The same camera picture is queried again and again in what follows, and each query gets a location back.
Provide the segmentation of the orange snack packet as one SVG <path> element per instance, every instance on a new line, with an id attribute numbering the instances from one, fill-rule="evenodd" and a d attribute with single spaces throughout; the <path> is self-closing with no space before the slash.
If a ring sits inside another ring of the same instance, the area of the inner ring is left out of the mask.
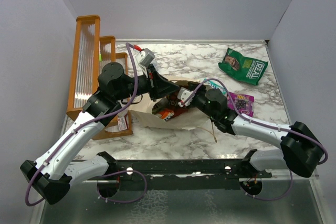
<path id="1" fill-rule="evenodd" d="M 163 109 L 156 114 L 161 120 L 167 121 L 174 116 L 174 111 L 170 109 Z"/>

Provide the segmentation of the green crisps bag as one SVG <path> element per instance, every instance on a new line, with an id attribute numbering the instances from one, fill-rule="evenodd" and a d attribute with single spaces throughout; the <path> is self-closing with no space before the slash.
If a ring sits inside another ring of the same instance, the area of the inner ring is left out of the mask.
<path id="1" fill-rule="evenodd" d="M 236 81 L 257 86 L 268 67 L 268 62 L 245 57 L 240 52 L 228 48 L 218 67 Z"/>

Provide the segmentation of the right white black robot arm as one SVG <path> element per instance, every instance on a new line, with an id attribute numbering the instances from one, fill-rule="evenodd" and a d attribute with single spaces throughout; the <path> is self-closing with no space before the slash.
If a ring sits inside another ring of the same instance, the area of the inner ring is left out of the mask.
<path id="1" fill-rule="evenodd" d="M 227 97 L 218 89 L 194 91 L 185 102 L 206 114 L 223 133 L 247 136 L 275 146 L 274 150 L 255 151 L 241 164 L 246 177 L 254 177 L 260 170 L 287 168 L 309 178 L 324 155 L 321 143 L 304 123 L 274 124 L 239 114 L 228 107 Z"/>

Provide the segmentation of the magenta snack packet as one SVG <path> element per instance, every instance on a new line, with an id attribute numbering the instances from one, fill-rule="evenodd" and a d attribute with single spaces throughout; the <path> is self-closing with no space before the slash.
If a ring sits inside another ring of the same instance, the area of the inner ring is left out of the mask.
<path id="1" fill-rule="evenodd" d="M 246 114 L 248 116 L 254 115 L 254 101 L 255 98 L 252 95 L 239 94 L 229 92 L 233 101 L 230 100 L 227 95 L 227 106 L 228 108 L 234 110 L 234 106 L 241 114 Z"/>

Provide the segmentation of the teal snack packet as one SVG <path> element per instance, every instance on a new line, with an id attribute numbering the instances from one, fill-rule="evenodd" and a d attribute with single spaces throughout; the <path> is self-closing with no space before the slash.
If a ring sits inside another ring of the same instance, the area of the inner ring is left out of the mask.
<path id="1" fill-rule="evenodd" d="M 221 84 L 219 84 L 218 82 L 216 82 L 216 81 L 212 81 L 212 80 L 207 81 L 207 82 L 205 82 L 205 85 L 208 85 L 208 86 L 210 86 L 213 89 L 219 89 L 219 90 L 221 90 L 221 92 L 222 92 L 223 95 L 227 94 L 227 92 L 223 88 L 223 86 Z"/>

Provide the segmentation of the beige paper bag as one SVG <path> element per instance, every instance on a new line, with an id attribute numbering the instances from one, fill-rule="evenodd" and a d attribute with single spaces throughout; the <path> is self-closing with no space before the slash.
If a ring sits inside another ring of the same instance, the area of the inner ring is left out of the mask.
<path id="1" fill-rule="evenodd" d="M 172 130 L 193 130 L 196 128 L 209 132 L 214 141 L 217 142 L 214 130 L 208 130 L 203 127 L 209 117 L 197 108 L 183 107 L 173 109 L 174 116 L 167 121 L 161 120 L 156 114 L 167 108 L 168 100 L 167 96 L 152 101 L 150 96 L 146 93 L 142 96 L 142 100 L 136 104 L 129 106 L 129 111 L 138 119 L 143 127 L 154 127 L 160 129 L 172 129 Z"/>

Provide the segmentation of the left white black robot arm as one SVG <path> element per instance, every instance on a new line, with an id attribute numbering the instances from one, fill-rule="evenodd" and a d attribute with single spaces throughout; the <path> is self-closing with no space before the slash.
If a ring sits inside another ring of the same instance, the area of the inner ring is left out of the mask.
<path id="1" fill-rule="evenodd" d="M 76 182 L 100 175 L 104 179 L 112 178 L 116 166 L 107 154 L 98 154 L 79 167 L 71 167 L 70 162 L 91 138 L 130 106 L 137 95 L 147 93 L 156 101 L 180 89 L 161 76 L 153 65 L 146 68 L 146 74 L 130 77 L 117 62 L 103 67 L 98 84 L 97 91 L 83 106 L 70 129 L 44 155 L 21 164 L 20 170 L 28 181 L 26 205 L 32 206 L 29 202 L 31 189 L 53 205 L 61 201 Z"/>

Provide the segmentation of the red snack packet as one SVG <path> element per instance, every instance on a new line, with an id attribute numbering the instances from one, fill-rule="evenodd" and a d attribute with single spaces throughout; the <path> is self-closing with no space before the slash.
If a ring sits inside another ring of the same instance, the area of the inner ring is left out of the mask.
<path id="1" fill-rule="evenodd" d="M 171 109 L 171 110 L 176 109 L 176 108 L 181 108 L 179 106 L 180 99 L 177 97 L 177 95 L 178 95 L 178 92 L 174 92 L 172 94 L 169 94 L 166 97 L 168 102 L 169 102 L 168 108 Z"/>

